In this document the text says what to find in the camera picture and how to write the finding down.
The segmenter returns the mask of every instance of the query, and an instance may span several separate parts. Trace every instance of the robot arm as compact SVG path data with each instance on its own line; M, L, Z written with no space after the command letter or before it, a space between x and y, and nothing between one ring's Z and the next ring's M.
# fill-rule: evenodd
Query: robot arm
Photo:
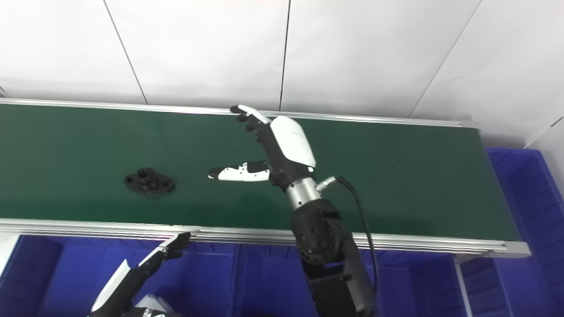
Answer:
M89 317L152 316L150 310L131 307L131 300L163 262L182 256L190 237L190 232L184 232L164 241L137 267L130 268L124 260L98 295Z
M374 294L368 274L352 233L331 202L321 196L326 184L315 182L316 161L302 127L284 116L271 121L244 105L231 107L231 112L239 114L238 121L249 122L246 131L257 131L255 140L262 144L268 164L261 163L261 169L252 169L259 164L251 163L214 168L208 177L268 179L280 187L294 210L290 227L319 315L373 316Z

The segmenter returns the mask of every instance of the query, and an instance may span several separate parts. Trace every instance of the blue storage crate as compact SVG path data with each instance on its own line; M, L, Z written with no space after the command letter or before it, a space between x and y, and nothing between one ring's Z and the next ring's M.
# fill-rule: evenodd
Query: blue storage crate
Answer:
M564 203L542 154L488 148L515 223L532 256L461 265L474 316L564 315Z
M157 244L24 236L0 278L1 312L86 316L123 259L136 265ZM361 252L372 278L369 253ZM465 316L451 256L392 251L377 256L380 316ZM16 269L23 258L33 274ZM29 287L15 293L13 281ZM147 280L134 303L147 293L187 317L317 316L293 246L192 243L182 258L165 262Z

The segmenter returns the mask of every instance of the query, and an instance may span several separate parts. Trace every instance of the black cable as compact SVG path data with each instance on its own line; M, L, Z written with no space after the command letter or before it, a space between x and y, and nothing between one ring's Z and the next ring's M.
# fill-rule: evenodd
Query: black cable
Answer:
M374 270L374 285L372 286L372 290L374 291L374 306L376 306L376 291L378 288L378 263L376 261L376 252L374 251L374 242L372 241L372 235L370 234L370 229L368 229L368 220L366 219L366 215L362 210L360 198L358 196L358 193L356 193L354 186L349 183L349 181L347 181L343 176L336 176L335 180L338 181L341 185L345 186L345 188L347 188L351 192L360 213L364 232L366 233L366 238L368 239L368 246L370 247L370 255L372 256L372 268Z

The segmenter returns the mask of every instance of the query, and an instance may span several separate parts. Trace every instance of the white plastic object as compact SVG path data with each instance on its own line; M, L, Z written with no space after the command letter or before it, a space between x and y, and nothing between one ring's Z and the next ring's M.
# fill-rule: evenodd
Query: white plastic object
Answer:
M102 305L108 300L110 295L115 292L117 286L121 283L121 281L124 280L125 276L127 275L127 273L129 273L130 270L131 268L127 264L127 260L121 262L120 266L113 273L112 277L108 280L106 285L104 285L104 288L100 292L100 295L98 295L98 298L96 298L91 311L96 311L100 309L100 307L102 307Z
M230 180L234 182L263 182L268 180L270 170L266 169L256 173L249 173L247 163L243 163L237 169L224 168L217 176L218 180Z
M156 297L154 294L147 294L143 297L135 307L149 308L152 310L174 312L173 308L162 298Z
M255 118L257 118L260 122L267 124L270 122L270 119L263 116L260 112L258 112L258 110L256 110L255 108L251 108L248 107L246 105L238 105L237 106L239 109L241 109L243 112L245 112L246 116L254 116Z
M311 151L302 126L285 116L276 117L270 124L272 133L284 156L291 161L315 167L314 154Z

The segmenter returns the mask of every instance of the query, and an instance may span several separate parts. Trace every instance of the white wall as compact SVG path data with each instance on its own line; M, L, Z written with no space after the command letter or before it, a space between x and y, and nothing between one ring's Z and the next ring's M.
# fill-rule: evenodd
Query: white wall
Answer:
M7 1L0 93L474 120L523 147L564 112L562 30L561 0Z
M552 177L564 197L564 119L548 129L528 148L541 150Z

